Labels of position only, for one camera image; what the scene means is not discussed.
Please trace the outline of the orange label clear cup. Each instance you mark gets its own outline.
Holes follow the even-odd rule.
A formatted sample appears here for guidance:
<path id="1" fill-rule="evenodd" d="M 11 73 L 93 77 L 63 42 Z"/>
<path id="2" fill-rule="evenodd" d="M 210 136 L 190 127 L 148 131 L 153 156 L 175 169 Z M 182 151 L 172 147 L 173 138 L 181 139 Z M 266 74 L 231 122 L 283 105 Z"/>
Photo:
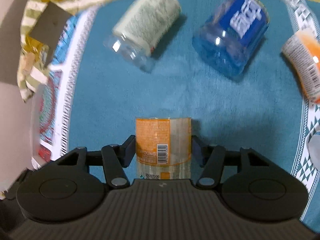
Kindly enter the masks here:
<path id="1" fill-rule="evenodd" d="M 136 119 L 137 177 L 191 178 L 191 118 Z"/>

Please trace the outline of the small frosted white cup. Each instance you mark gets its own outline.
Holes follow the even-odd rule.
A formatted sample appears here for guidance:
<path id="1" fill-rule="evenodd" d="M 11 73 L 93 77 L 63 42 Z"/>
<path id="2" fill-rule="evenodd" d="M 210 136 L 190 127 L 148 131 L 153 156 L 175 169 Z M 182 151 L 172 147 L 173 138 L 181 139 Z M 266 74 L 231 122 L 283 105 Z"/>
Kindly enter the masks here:
<path id="1" fill-rule="evenodd" d="M 320 169 L 320 133 L 316 132 L 308 142 L 310 159 L 317 170 Z"/>

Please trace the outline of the blue plastic cup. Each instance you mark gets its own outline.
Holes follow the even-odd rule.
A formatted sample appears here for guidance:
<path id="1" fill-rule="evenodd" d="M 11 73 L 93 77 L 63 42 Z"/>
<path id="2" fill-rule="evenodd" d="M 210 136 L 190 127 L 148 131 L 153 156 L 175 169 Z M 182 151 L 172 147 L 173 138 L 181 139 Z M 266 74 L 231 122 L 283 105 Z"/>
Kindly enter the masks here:
<path id="1" fill-rule="evenodd" d="M 259 0 L 225 0 L 194 33 L 192 45 L 204 63 L 235 79 L 252 58 L 269 22 Z"/>

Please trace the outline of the white label clear cup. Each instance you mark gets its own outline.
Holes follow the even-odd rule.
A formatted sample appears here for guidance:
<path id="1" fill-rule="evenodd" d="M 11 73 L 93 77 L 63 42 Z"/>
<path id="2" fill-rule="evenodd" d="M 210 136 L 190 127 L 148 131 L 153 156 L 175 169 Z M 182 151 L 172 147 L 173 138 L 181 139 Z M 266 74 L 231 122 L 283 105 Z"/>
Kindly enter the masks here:
<path id="1" fill-rule="evenodd" d="M 112 28 L 105 47 L 144 72 L 151 72 L 151 54 L 181 13 L 178 0 L 135 0 Z"/>

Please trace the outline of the orange cup with white label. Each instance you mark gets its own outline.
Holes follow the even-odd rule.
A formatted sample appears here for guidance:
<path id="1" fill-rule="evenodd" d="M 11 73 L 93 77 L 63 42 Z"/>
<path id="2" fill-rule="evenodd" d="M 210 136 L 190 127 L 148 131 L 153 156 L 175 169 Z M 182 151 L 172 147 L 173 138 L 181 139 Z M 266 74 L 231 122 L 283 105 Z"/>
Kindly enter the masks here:
<path id="1" fill-rule="evenodd" d="M 312 30 L 297 31 L 285 42 L 281 52 L 293 65 L 305 96 L 319 104 L 319 42 Z"/>

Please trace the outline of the teal patterned mat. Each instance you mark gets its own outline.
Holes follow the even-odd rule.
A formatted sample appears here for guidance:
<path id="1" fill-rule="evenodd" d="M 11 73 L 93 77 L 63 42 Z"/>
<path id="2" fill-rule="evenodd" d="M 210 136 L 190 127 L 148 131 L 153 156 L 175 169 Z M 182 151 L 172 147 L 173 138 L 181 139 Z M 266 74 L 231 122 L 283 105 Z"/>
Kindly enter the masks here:
<path id="1" fill-rule="evenodd" d="M 40 104 L 34 152 L 55 160 L 76 146 L 99 149 L 135 132 L 136 118 L 182 118 L 207 144 L 253 148 L 304 183 L 302 221 L 319 230 L 319 171 L 308 142 L 319 132 L 319 106 L 308 102 L 281 47 L 299 29 L 319 32 L 319 4 L 260 0 L 269 28 L 235 79 L 206 65 L 193 32 L 224 0 L 179 0 L 182 15 L 162 38 L 146 73 L 105 47 L 112 27 L 134 0 L 117 0 L 72 16 L 60 35 Z"/>

